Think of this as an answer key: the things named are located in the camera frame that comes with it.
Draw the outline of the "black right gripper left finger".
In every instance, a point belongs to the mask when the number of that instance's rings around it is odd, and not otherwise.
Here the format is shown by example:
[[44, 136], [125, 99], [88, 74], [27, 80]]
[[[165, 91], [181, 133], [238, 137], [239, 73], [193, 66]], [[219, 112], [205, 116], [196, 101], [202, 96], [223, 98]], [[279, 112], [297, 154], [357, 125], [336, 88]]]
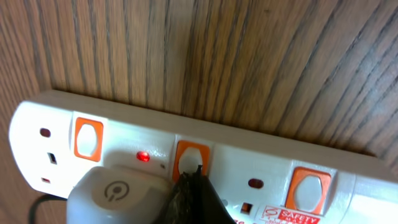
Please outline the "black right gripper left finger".
[[153, 224], [189, 224], [192, 222], [193, 173], [184, 172], [172, 188], [171, 193]]

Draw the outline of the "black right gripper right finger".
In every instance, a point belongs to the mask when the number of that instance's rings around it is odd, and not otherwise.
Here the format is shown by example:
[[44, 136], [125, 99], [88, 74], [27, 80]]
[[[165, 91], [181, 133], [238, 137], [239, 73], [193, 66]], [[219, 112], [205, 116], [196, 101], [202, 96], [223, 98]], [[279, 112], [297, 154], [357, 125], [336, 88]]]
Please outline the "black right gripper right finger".
[[192, 174], [192, 222], [197, 224], [235, 224], [212, 186], [202, 175], [202, 165]]

